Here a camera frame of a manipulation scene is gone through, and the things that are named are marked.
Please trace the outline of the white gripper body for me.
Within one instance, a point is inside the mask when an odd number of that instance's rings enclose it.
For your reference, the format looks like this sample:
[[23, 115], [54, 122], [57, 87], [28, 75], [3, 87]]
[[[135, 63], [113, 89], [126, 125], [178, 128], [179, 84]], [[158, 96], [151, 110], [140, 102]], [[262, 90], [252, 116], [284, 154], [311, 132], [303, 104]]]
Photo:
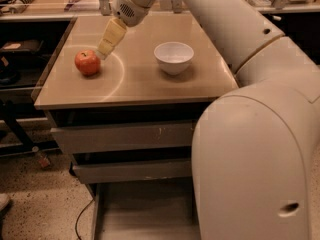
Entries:
[[112, 12], [128, 27], [138, 25], [150, 9], [147, 0], [113, 0]]

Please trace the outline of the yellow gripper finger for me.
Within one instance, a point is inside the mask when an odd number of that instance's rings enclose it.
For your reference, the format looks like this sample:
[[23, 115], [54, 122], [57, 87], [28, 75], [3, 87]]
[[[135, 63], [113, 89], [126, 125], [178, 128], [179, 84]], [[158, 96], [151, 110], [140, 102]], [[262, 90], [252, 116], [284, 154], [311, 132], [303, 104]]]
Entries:
[[110, 19], [97, 46], [97, 56], [100, 59], [106, 59], [124, 38], [126, 32], [126, 24], [121, 19]]

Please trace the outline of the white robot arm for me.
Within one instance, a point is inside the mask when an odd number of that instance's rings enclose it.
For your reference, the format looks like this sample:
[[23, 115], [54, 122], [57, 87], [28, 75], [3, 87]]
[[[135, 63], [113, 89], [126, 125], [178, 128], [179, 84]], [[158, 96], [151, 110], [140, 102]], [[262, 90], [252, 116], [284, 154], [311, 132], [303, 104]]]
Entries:
[[[107, 56], [155, 0], [113, 0]], [[244, 0], [182, 0], [240, 86], [201, 115], [192, 176], [202, 240], [310, 240], [319, 69]]]

